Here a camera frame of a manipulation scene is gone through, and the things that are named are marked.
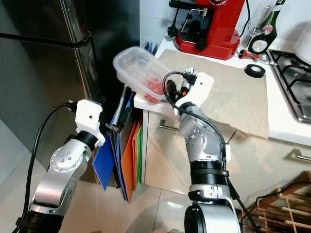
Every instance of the wall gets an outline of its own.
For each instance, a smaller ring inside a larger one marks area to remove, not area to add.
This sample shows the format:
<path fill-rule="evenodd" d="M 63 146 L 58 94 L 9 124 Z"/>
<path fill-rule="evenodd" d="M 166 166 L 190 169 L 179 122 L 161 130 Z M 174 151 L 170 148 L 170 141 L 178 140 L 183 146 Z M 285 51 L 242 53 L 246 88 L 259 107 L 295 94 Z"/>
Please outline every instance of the wall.
<path fill-rule="evenodd" d="M 140 44 L 146 41 L 160 43 L 166 33 L 168 25 L 173 21 L 176 9 L 168 4 L 169 0 L 141 0 L 140 1 Z M 251 14 L 255 12 L 260 2 L 276 0 L 249 0 Z M 286 40 L 295 41 L 307 22 L 311 20 L 310 0 L 287 0 L 277 20 L 278 36 Z M 180 25 L 187 14 L 186 10 L 179 11 L 177 18 Z M 247 20 L 247 8 L 244 3 L 236 29 L 241 33 Z"/>

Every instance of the black tape roll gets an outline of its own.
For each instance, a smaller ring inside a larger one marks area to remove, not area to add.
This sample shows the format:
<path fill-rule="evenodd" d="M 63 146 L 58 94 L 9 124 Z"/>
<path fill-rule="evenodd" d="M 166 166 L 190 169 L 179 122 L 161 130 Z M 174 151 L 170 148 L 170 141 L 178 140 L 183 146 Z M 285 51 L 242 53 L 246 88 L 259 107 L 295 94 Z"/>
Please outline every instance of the black tape roll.
<path fill-rule="evenodd" d="M 266 70 L 258 65 L 250 64 L 244 69 L 245 73 L 254 78 L 262 78 Z"/>

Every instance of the cabinet handle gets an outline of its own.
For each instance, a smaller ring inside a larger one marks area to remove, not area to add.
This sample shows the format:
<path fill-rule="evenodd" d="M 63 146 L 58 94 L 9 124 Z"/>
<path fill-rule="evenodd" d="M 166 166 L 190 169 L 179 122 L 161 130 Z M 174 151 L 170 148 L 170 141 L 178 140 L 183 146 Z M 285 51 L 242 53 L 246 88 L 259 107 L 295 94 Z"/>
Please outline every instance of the cabinet handle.
<path fill-rule="evenodd" d="M 293 149 L 290 154 L 294 154 L 297 159 L 307 160 L 311 162 L 311 157 L 303 156 L 299 149 Z"/>
<path fill-rule="evenodd" d="M 160 120 L 159 128 L 179 132 L 179 128 L 175 128 L 175 127 L 165 125 L 165 120 L 163 120 L 163 119 Z"/>

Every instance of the bottle label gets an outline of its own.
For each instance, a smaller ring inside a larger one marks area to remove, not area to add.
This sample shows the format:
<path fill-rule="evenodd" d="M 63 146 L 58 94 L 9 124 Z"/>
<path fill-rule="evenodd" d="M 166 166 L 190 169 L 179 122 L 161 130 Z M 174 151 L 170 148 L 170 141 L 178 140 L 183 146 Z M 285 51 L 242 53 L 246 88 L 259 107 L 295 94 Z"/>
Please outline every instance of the bottle label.
<path fill-rule="evenodd" d="M 266 49 L 266 47 L 268 46 L 267 41 L 264 40 L 257 40 L 253 43 L 252 45 L 252 49 L 255 52 L 262 52 Z"/>
<path fill-rule="evenodd" d="M 265 35 L 269 35 L 271 32 L 273 32 L 273 26 L 271 24 L 268 24 L 263 27 L 262 31 Z"/>
<path fill-rule="evenodd" d="M 282 5 L 276 5 L 276 6 L 272 9 L 272 11 L 280 11 L 280 10 L 282 9 L 282 7 L 283 7 L 283 4 L 282 4 Z"/>

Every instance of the beige cutting mat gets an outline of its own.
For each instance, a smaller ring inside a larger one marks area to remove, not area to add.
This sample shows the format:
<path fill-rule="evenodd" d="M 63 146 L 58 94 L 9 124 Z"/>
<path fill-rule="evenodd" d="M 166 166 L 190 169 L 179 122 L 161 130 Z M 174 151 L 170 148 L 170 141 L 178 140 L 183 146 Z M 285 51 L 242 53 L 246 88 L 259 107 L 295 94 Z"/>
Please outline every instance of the beige cutting mat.
<path fill-rule="evenodd" d="M 242 132 L 269 136 L 266 77 L 256 79 L 243 69 L 225 66 L 189 54 L 165 50 L 160 60 L 173 70 L 193 67 L 214 79 L 207 100 L 201 106 L 206 115 Z"/>

